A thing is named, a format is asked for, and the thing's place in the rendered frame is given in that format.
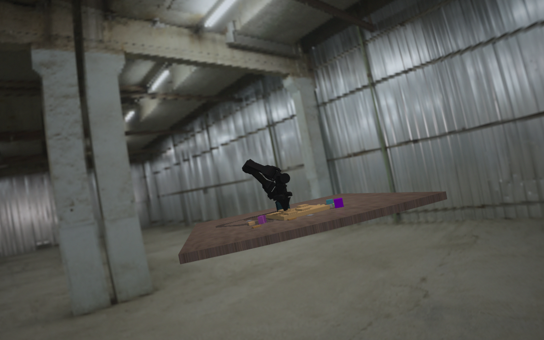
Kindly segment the tan puzzle board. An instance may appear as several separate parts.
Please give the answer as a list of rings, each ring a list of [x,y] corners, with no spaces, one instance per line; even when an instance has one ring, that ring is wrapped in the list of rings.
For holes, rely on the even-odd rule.
[[[278,210],[278,212],[267,214],[266,218],[275,219],[275,220],[287,220],[289,218],[304,216],[307,214],[324,211],[328,209],[330,209],[330,205],[309,206],[308,204],[304,204],[301,206],[297,206],[296,208],[293,208],[293,209],[288,209],[286,211]]]

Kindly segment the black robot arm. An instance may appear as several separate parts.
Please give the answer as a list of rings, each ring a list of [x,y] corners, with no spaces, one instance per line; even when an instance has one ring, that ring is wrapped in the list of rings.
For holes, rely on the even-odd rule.
[[[242,169],[245,173],[251,174],[256,180],[263,184],[263,189],[268,194],[267,196],[270,199],[273,199],[275,195],[278,195],[277,189],[274,188],[276,185],[289,183],[290,181],[289,174],[280,173],[280,168],[270,165],[263,166],[262,164],[255,163],[251,159],[246,161]],[[263,173],[266,178],[260,173]]]

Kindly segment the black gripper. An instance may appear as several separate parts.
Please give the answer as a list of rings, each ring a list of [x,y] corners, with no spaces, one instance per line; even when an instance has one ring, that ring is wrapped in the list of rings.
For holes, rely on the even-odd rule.
[[[279,202],[284,211],[289,209],[289,201],[290,201],[289,196],[293,196],[292,192],[287,192],[286,187],[287,187],[286,184],[276,185],[275,189],[277,189],[278,195],[275,195],[273,197],[273,201]]]

